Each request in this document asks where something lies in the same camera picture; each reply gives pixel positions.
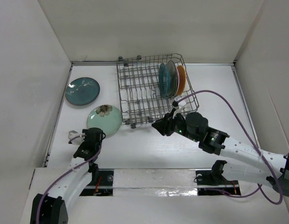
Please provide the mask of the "teal scalloped plate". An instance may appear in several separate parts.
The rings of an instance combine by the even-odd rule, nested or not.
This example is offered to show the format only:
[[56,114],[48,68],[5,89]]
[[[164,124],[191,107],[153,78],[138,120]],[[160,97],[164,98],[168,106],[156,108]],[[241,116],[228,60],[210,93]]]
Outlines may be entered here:
[[164,63],[161,63],[159,67],[158,84],[161,96],[165,98],[167,92],[170,89],[170,73],[167,66]]

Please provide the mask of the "woven-pattern orange plate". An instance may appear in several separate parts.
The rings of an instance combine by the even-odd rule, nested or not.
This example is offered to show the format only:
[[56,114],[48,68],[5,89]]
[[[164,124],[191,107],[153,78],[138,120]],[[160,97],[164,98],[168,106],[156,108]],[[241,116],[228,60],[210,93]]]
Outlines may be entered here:
[[185,68],[182,65],[177,66],[177,71],[179,73],[179,86],[176,94],[180,96],[184,92],[186,86],[187,74]]

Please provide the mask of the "cream plate tree drawing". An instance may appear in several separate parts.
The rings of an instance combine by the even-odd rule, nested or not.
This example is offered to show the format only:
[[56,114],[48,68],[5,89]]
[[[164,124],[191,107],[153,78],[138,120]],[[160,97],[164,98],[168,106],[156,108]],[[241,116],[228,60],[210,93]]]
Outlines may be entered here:
[[177,85],[177,71],[176,71],[176,66],[173,61],[167,62],[167,69],[169,70],[169,77],[170,77],[170,87],[167,92],[167,97],[172,97],[174,96],[175,90],[176,90],[176,85]]

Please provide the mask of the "light green plate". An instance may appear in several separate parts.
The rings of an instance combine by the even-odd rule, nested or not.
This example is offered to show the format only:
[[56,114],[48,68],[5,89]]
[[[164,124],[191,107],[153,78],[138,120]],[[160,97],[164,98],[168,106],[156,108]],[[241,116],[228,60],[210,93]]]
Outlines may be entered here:
[[88,128],[100,128],[106,136],[116,133],[122,124],[121,111],[113,105],[94,108],[87,118]]

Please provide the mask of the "dark teal glazed plate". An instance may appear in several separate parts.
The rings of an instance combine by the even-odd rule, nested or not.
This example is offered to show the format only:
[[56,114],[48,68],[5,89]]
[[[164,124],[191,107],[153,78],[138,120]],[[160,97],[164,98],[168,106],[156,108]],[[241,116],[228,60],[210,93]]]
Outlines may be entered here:
[[76,106],[88,105],[100,93],[99,83],[91,77],[80,77],[68,84],[65,90],[66,100]]

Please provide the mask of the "white plate red characters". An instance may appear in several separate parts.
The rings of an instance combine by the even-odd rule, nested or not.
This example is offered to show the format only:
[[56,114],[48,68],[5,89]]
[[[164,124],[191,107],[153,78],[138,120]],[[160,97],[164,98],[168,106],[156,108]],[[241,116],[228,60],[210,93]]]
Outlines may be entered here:
[[180,75],[179,75],[179,71],[178,69],[176,69],[176,76],[177,76],[177,81],[176,81],[176,95],[178,95],[178,89],[179,89],[179,85],[180,85]]

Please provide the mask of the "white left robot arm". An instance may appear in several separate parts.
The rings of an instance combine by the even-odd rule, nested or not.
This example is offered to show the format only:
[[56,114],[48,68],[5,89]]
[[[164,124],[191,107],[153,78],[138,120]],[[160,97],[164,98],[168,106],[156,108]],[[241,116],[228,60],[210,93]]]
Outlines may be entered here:
[[69,134],[69,144],[79,145],[64,174],[37,194],[32,203],[31,224],[67,224],[69,210],[83,189],[99,180],[95,161],[100,154],[106,134],[94,127],[82,133]]

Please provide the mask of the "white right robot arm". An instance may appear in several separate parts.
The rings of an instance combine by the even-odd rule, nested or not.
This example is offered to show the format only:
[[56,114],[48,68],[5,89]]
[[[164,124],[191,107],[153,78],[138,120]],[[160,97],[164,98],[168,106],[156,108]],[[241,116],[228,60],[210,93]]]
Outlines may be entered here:
[[253,146],[231,138],[227,133],[209,127],[208,119],[198,112],[183,117],[180,113],[166,113],[162,119],[152,123],[152,127],[163,136],[177,133],[198,143],[198,147],[209,154],[216,154],[240,161],[233,164],[218,160],[211,170],[215,183],[246,181],[271,187],[289,197],[289,153],[275,154],[257,151]]

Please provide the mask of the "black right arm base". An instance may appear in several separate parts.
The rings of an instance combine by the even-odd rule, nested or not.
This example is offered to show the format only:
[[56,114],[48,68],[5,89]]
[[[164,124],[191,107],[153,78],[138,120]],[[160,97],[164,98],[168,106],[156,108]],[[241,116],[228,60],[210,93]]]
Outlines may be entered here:
[[240,185],[238,181],[227,181],[223,177],[214,177],[211,170],[197,170],[194,183],[197,184],[199,196],[240,196]]

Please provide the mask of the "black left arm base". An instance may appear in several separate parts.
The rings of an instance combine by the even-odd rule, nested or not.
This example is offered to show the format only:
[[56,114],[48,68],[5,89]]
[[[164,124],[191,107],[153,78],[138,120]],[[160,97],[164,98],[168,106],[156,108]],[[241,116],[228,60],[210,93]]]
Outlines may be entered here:
[[82,190],[80,196],[113,196],[113,169],[100,169],[92,175],[92,181]]

